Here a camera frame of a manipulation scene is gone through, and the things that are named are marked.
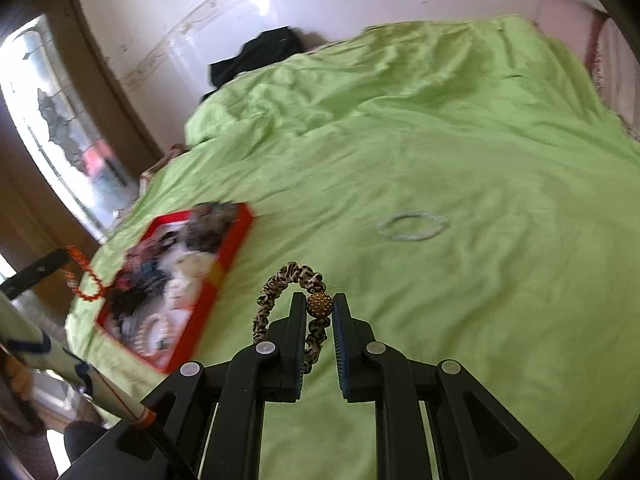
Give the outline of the person left hand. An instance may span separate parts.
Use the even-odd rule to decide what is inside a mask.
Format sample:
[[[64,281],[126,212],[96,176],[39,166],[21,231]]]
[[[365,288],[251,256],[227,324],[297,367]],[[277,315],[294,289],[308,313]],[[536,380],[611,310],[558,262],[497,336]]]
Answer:
[[[1,420],[22,434],[42,434],[46,427],[32,406],[32,371],[1,349]]]

